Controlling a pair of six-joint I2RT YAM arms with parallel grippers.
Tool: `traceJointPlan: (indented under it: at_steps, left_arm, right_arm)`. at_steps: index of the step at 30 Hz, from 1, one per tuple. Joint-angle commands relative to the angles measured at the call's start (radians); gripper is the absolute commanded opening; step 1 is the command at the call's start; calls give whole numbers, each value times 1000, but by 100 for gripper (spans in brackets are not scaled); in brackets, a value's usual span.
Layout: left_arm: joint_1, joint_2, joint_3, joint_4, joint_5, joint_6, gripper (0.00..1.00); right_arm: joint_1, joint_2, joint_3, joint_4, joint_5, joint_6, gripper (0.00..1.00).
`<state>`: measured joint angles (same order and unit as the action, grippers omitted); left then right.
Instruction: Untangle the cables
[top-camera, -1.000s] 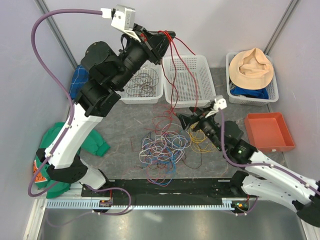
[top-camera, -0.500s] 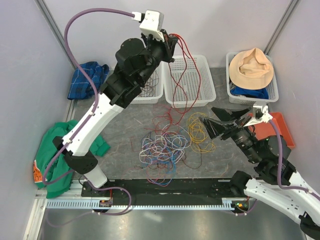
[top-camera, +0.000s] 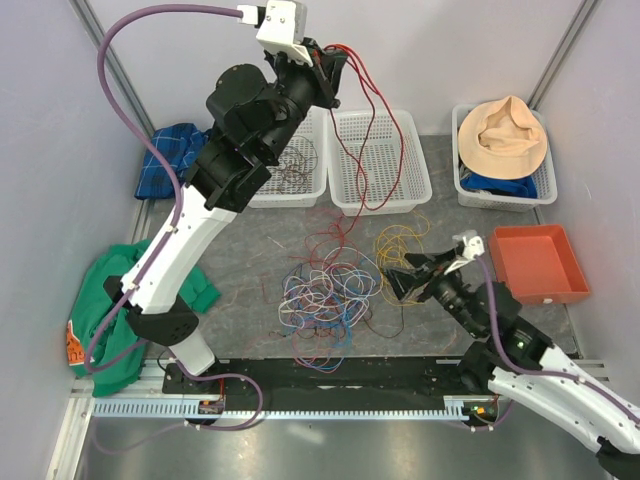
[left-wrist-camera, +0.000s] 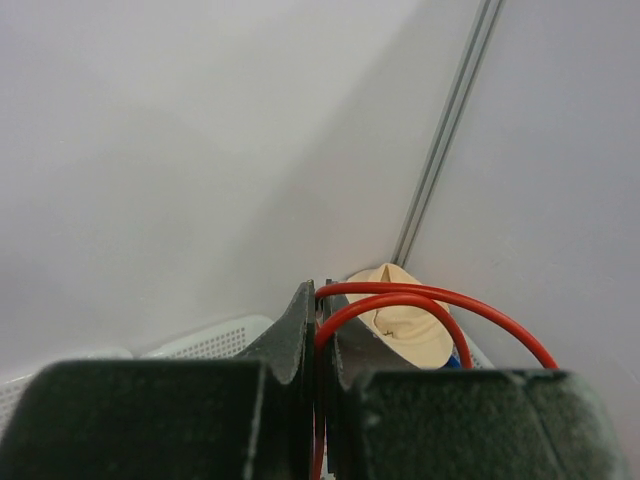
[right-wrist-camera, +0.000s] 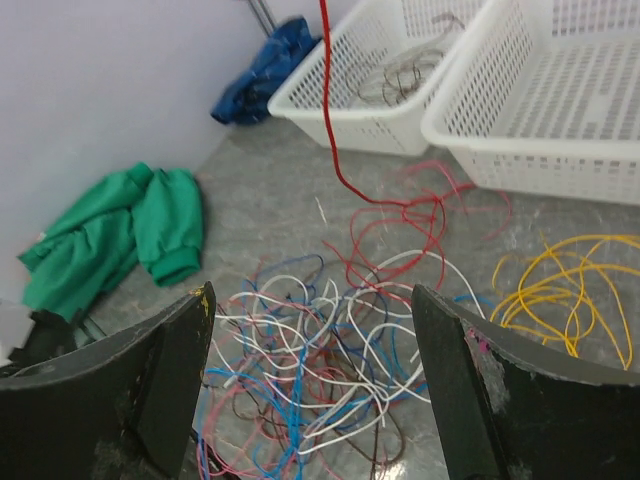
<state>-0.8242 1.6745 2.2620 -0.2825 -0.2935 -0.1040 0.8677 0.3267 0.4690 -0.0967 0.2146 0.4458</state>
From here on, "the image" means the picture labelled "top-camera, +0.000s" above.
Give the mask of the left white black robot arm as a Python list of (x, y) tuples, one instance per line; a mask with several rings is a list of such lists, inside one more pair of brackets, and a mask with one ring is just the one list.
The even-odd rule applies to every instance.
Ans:
[(185, 370), (185, 382), (208, 393), (219, 382), (216, 357), (199, 330), (199, 319), (178, 292), (214, 238), (241, 213), (270, 179), (313, 107), (337, 108), (346, 53), (323, 49), (309, 38), (299, 64), (284, 53), (265, 58), (276, 78), (268, 81), (252, 64), (227, 69), (206, 106), (214, 118), (209, 142), (188, 170), (171, 216), (142, 258), (104, 288), (134, 334), (167, 347)]

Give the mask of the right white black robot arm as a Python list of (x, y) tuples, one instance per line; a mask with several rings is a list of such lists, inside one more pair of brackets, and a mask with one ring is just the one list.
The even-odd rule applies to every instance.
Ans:
[(615, 479), (639, 476), (639, 408), (586, 372), (523, 318), (503, 282), (486, 276), (472, 288), (455, 250), (405, 256), (406, 268), (382, 276), (398, 300), (435, 300), (473, 338), (458, 365), (467, 392), (490, 392), (560, 427), (591, 451)]

